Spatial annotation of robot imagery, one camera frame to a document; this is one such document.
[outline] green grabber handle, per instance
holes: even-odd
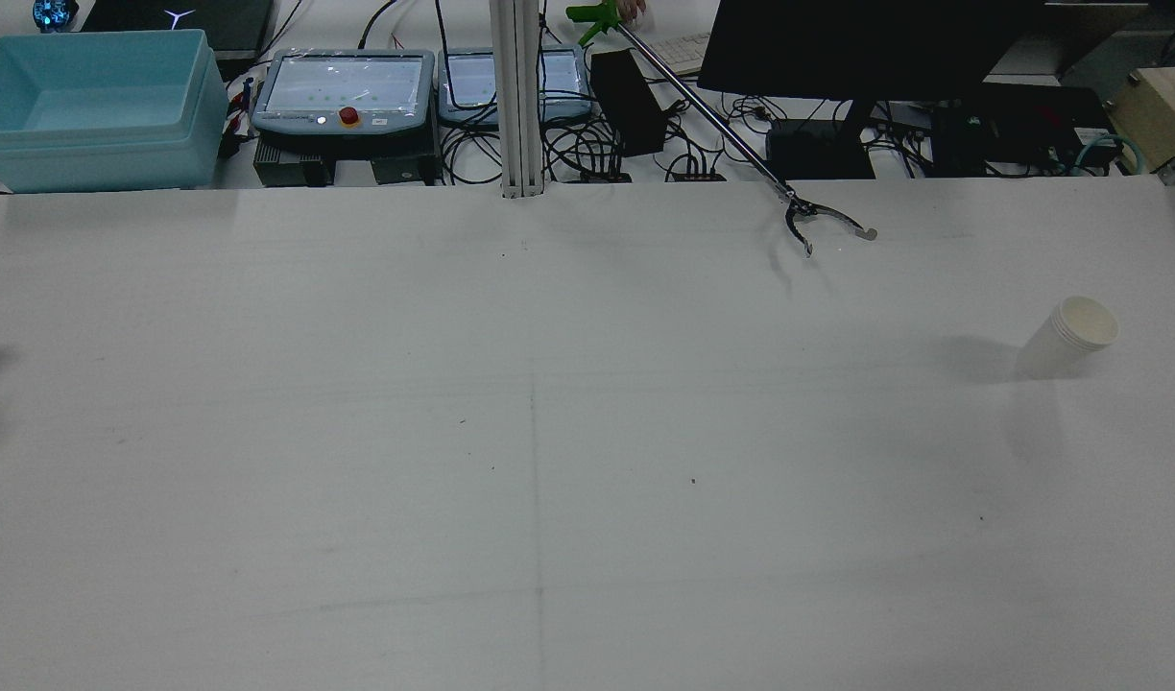
[[[566,18],[576,24],[593,22],[588,34],[579,39],[579,45],[588,45],[592,36],[602,31],[622,26],[622,14],[617,12],[616,0],[600,0],[600,5],[578,5],[566,8]]]

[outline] black box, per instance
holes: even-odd
[[[80,31],[202,28],[228,80],[262,56],[275,24],[275,0],[98,0]]]

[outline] hand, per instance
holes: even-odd
[[[623,22],[630,22],[639,13],[647,12],[647,0],[617,0],[617,13],[622,14]]]

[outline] red emergency stop button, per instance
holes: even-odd
[[[361,122],[361,115],[356,112],[354,106],[344,106],[341,108],[341,123],[344,127],[354,127],[358,122]]]

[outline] aluminum extrusion column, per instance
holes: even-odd
[[[540,156],[538,0],[490,0],[498,88],[503,196],[544,192]]]

